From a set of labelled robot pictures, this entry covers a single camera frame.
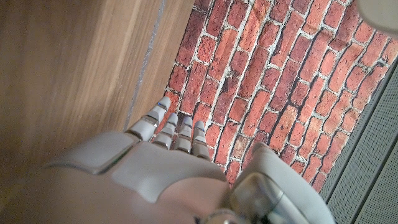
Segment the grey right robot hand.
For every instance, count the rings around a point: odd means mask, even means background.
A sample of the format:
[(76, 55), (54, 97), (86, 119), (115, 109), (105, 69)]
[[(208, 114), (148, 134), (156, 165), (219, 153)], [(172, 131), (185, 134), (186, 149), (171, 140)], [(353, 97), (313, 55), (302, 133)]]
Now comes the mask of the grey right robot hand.
[(163, 97), (123, 133), (77, 145), (31, 174), (2, 223), (333, 223), (319, 194), (258, 142), (230, 184), (201, 121)]

